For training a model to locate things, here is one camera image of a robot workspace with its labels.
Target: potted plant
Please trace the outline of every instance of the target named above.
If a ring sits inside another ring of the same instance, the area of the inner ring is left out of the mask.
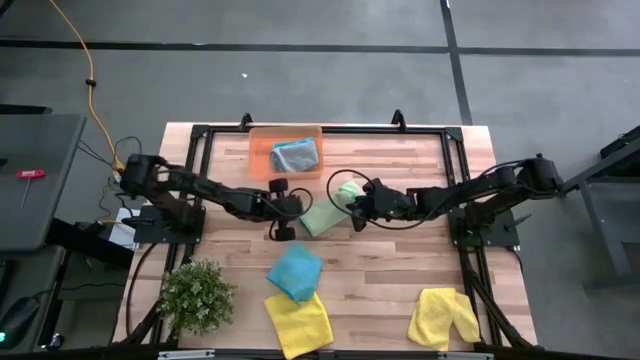
[[[225,283],[217,262],[193,260],[163,275],[158,311],[172,331],[194,335],[231,324],[234,285]]]

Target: wooden table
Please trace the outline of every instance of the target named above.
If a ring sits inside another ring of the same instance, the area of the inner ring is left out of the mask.
[[[169,123],[160,155],[170,163],[184,164],[193,123]],[[495,164],[489,130],[485,126],[463,127],[469,168],[473,176]],[[325,170],[322,179],[290,181],[289,188],[305,187],[315,201],[326,199],[325,183],[336,170],[352,168],[386,185],[408,187],[446,186],[442,149],[436,136],[326,134]],[[196,159],[200,159],[202,149]],[[267,188],[248,176],[248,135],[216,134],[209,178],[230,187]],[[452,157],[457,159],[455,147]],[[199,169],[196,160],[194,169]],[[332,184],[364,180],[352,174],[338,175]],[[238,220],[219,206],[205,202],[207,221],[202,243],[195,257],[220,262],[224,278],[238,286],[234,298],[233,325],[224,325],[204,337],[182,334],[184,348],[279,349],[264,299],[278,290],[266,275],[278,257],[291,245],[269,240],[269,223]],[[391,226],[407,223],[391,222]],[[300,240],[308,234],[297,226]],[[324,260],[318,295],[324,303],[335,342],[329,346],[343,350],[426,350],[407,338],[409,319],[420,291],[431,287],[455,287],[463,292],[457,250],[451,245],[446,217],[415,229],[388,231],[368,226],[356,233],[347,219],[321,237],[305,241],[305,247]],[[132,326],[142,319],[158,297],[168,246],[159,245],[147,258],[131,301]],[[131,272],[142,250],[136,252]],[[509,320],[532,343],[536,343],[527,295],[518,262],[505,249],[487,249],[487,260],[495,300]],[[480,306],[480,323],[489,338],[486,312]],[[123,300],[114,340],[125,337]],[[451,350],[471,349],[454,328]]]

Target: green cloth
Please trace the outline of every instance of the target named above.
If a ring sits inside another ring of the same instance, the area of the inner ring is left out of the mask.
[[[354,181],[348,181],[340,186],[338,192],[331,195],[331,198],[341,208],[350,212],[345,205],[351,204],[358,195],[362,195],[360,186]],[[300,221],[309,234],[316,237],[348,217],[349,215],[336,209],[327,199],[319,204],[314,204],[306,214],[300,216]]]

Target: gray floor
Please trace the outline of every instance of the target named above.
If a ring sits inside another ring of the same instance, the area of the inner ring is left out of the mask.
[[[246,44],[444,46],[437,0],[60,0],[88,40]],[[460,46],[640,48],[634,0],[450,0]],[[74,40],[47,1],[16,2],[0,38]],[[93,51],[96,108],[113,137],[138,136],[156,152],[168,121],[239,120],[461,124],[446,54]],[[86,107],[79,50],[0,49],[0,103]],[[603,145],[640,121],[640,58],[462,56],[473,123],[488,125],[498,161],[537,152],[570,177]],[[108,153],[94,125],[83,139]],[[125,144],[122,152],[133,150]],[[109,169],[78,154],[58,215],[92,220]],[[105,204],[117,208],[110,196]],[[581,198],[528,202],[519,228],[524,276],[541,345],[637,358],[640,291],[587,294],[608,263]],[[80,304],[65,325],[74,346],[104,343],[113,320],[86,321]]]

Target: orange plastic bin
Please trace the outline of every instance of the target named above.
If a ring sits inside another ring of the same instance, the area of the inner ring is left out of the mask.
[[[308,137],[312,137],[316,144],[318,166],[305,172],[275,172],[269,158],[273,145],[282,142],[299,141]],[[257,181],[269,181],[276,178],[318,179],[322,176],[323,169],[322,127],[278,126],[253,128],[249,131],[249,175],[252,179]]]

